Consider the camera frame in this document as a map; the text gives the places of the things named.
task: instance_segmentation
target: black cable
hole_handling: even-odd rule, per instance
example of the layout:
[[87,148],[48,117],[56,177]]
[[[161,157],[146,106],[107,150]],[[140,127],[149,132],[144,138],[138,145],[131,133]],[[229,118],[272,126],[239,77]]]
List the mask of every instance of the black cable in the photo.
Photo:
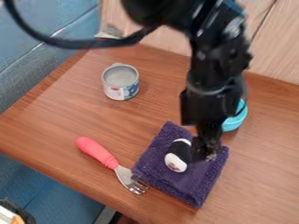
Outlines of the black cable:
[[119,46],[132,46],[140,42],[145,36],[152,33],[159,25],[153,27],[144,27],[140,31],[136,31],[126,38],[113,39],[103,38],[105,41],[96,41],[94,39],[82,40],[68,40],[63,38],[51,38],[47,35],[31,28],[19,15],[14,0],[3,0],[7,11],[11,14],[17,25],[22,28],[34,39],[45,42],[49,46],[57,46],[65,49],[91,49],[91,48],[104,48],[104,47],[119,47]]

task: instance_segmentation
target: can lid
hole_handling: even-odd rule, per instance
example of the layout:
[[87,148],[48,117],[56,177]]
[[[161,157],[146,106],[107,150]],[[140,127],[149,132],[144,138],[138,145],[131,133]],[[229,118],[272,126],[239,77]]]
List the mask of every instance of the can lid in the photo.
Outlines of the can lid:
[[123,64],[112,65],[102,75],[105,84],[114,88],[125,88],[138,81],[139,73],[132,66]]

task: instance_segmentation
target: black and white toy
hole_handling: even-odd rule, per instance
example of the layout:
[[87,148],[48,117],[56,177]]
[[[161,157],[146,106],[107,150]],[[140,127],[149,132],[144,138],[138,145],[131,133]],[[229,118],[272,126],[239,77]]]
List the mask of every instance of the black and white toy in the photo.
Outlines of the black and white toy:
[[191,158],[191,142],[188,139],[179,138],[171,144],[164,161],[172,171],[185,172]]

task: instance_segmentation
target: metal fork tines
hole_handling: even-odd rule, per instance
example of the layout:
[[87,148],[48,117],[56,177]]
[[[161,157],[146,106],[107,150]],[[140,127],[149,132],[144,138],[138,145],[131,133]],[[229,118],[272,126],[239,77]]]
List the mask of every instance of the metal fork tines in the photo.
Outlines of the metal fork tines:
[[143,194],[149,189],[146,184],[144,184],[137,176],[133,175],[132,171],[126,167],[118,165],[115,168],[115,173],[122,185],[132,193]]

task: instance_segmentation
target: purple cloth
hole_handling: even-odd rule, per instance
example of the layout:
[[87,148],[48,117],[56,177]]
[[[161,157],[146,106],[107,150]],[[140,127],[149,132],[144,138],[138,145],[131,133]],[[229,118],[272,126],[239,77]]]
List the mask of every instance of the purple cloth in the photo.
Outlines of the purple cloth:
[[181,199],[195,207],[201,207],[228,158],[228,148],[219,154],[215,162],[189,164],[186,172],[171,171],[164,163],[168,147],[178,138],[192,138],[191,133],[172,122],[167,122],[143,153],[133,168],[133,173],[148,184]]

